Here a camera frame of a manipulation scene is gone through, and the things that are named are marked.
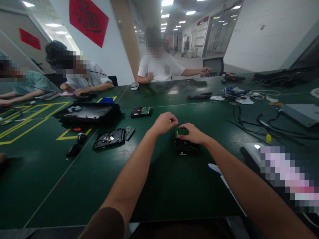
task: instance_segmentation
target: white t-shirt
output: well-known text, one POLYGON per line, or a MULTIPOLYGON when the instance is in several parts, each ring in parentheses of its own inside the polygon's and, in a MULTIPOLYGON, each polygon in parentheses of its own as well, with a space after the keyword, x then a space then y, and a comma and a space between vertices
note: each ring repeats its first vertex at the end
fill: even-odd
POLYGON ((149 72, 154 74, 152 82, 170 81, 171 76, 179 76, 184 72, 177 60, 170 54, 164 53, 161 59, 156 59, 150 55, 143 56, 140 62, 140 68, 137 75, 146 78, 149 72))
POLYGON ((90 82, 88 82, 85 78, 67 78, 66 83, 69 84, 75 90, 89 88, 90 86, 101 85, 102 83, 106 82, 110 82, 112 86, 114 86, 113 82, 106 76, 106 74, 97 64, 90 62, 90 71, 95 71, 89 72, 90 82))

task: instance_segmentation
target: red decoration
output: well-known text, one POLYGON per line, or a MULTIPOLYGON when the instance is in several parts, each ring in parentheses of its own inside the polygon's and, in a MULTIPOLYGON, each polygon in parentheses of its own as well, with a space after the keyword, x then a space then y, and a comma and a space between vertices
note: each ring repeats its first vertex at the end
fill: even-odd
POLYGON ((109 18, 91 0, 70 0, 70 23, 102 48, 109 18))
POLYGON ((21 28, 19 28, 19 30, 20 30, 21 41, 25 42, 26 44, 29 44, 30 46, 38 50, 41 50, 41 44, 38 38, 22 30, 21 28))

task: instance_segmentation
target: glass door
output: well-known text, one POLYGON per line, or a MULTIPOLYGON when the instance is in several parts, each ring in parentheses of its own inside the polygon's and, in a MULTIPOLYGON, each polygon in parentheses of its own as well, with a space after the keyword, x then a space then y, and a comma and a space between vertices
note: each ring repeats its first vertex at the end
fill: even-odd
POLYGON ((231 7, 210 19, 210 34, 205 57, 224 57, 239 14, 238 6, 231 7))

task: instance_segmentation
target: id badge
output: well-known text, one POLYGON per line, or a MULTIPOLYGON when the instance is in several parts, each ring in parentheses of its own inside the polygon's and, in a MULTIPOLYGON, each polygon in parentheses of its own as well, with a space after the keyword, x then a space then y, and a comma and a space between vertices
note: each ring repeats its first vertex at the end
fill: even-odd
POLYGON ((170 66, 165 65, 165 75, 170 75, 170 66))

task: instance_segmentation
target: black chair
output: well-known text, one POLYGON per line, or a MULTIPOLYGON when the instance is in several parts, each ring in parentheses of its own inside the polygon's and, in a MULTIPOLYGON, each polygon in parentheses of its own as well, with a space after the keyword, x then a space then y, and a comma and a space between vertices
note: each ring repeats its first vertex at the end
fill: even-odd
POLYGON ((203 67, 206 66, 212 68, 212 72, 207 77, 221 76, 224 73, 224 59, 222 57, 203 59, 203 67))
POLYGON ((58 88, 60 88, 60 85, 62 83, 66 82, 66 78, 63 78, 62 74, 46 74, 44 75, 45 77, 47 77, 53 84, 55 84, 58 88))
POLYGON ((119 85, 117 84, 117 78, 116 78, 116 76, 108 76, 108 78, 113 82, 113 85, 114 85, 114 86, 119 86, 119 85))

